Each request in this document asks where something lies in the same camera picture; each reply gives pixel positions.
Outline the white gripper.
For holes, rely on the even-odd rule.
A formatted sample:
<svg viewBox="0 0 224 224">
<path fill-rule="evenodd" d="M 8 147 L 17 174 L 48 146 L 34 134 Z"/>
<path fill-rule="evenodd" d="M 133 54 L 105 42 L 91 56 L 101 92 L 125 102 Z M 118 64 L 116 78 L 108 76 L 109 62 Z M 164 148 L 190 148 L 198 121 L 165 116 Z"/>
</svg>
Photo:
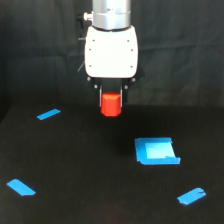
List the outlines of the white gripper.
<svg viewBox="0 0 224 224">
<path fill-rule="evenodd" d="M 127 101 L 127 90 L 137 81 L 138 38 L 133 25 L 124 30 L 100 30 L 89 26 L 84 45 L 84 62 L 87 80 L 99 89 L 99 106 L 102 106 L 102 86 L 120 87 L 121 107 Z"/>
</svg>

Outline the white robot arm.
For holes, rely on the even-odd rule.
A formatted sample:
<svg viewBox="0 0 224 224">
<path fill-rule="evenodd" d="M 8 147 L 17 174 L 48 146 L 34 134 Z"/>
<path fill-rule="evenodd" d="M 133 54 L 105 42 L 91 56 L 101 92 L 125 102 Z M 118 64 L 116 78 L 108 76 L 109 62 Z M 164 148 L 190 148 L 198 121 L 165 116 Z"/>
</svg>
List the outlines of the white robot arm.
<svg viewBox="0 0 224 224">
<path fill-rule="evenodd" d="M 105 81 L 120 81 L 119 106 L 123 92 L 135 80 L 138 67 L 138 39 L 131 24 L 131 0 L 91 0 L 92 10 L 77 16 L 81 30 L 90 22 L 84 41 L 84 65 L 87 78 L 99 91 L 99 105 L 105 108 Z"/>
</svg>

